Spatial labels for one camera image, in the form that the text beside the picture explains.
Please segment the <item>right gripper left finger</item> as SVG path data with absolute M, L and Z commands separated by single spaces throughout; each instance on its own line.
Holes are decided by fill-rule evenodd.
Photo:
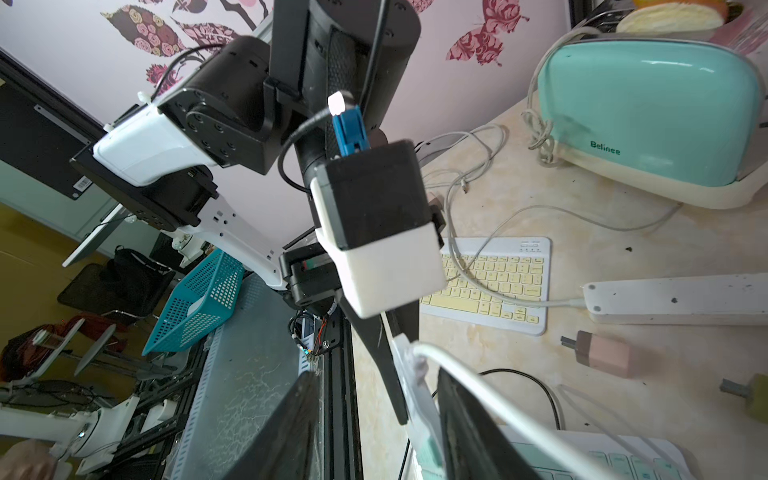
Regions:
M 302 373 L 224 479 L 309 479 L 319 381 Z

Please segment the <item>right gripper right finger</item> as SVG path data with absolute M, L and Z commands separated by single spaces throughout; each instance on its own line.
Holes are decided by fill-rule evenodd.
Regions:
M 446 370 L 438 374 L 437 400 L 449 479 L 536 479 L 485 408 Z

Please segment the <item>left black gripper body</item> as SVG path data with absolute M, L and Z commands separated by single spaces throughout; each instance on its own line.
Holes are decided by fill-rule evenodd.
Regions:
M 380 315 L 361 318 L 353 310 L 343 293 L 336 293 L 335 299 L 343 315 L 356 331 L 375 363 L 398 423 L 406 425 L 408 423 L 407 405 L 385 332 L 385 325 L 390 327 L 394 336 L 404 334 L 410 341 L 418 340 L 420 329 L 419 303 L 414 301 L 387 311 L 385 312 L 385 319 L 382 319 Z

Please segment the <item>yellow wireless keyboard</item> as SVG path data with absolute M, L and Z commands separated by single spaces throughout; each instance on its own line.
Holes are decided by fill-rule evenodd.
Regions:
M 548 299 L 552 243 L 545 237 L 458 238 L 457 259 L 484 287 L 511 298 L 539 303 Z M 516 306 L 495 298 L 462 277 L 448 247 L 441 249 L 448 284 L 421 300 L 420 311 L 445 319 L 540 336 L 547 309 Z

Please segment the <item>green wireless keyboard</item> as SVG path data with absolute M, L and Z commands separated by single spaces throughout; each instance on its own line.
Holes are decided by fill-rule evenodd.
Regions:
M 563 467 L 510 427 L 502 425 L 501 432 L 517 453 L 543 479 L 577 479 L 569 467 Z M 672 479 L 688 479 L 690 469 L 683 452 L 667 440 L 643 439 L 621 435 L 629 446 L 625 448 L 605 434 L 555 431 L 577 450 L 607 466 L 622 479 L 665 479 L 661 472 Z

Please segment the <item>yellow charger adapter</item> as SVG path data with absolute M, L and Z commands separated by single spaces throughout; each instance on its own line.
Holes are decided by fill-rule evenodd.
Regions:
M 767 376 L 755 374 L 748 384 L 739 384 L 723 379 L 719 386 L 721 392 L 745 400 L 745 413 L 752 419 L 767 423 Z

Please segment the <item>white power strip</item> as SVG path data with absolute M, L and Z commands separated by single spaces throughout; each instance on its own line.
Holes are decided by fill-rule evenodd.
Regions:
M 583 296 L 602 324 L 767 325 L 765 273 L 593 282 Z

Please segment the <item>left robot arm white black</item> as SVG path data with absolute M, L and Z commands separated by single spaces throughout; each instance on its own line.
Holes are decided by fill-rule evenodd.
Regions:
M 418 315 L 438 235 L 413 144 L 375 146 L 421 35 L 408 1 L 278 1 L 271 36 L 244 35 L 106 129 L 72 166 L 153 227 L 213 244 L 307 307 L 334 299 L 376 363 L 400 423 L 407 404 L 382 314 Z M 272 246 L 212 168 L 283 171 L 289 152 L 317 242 Z

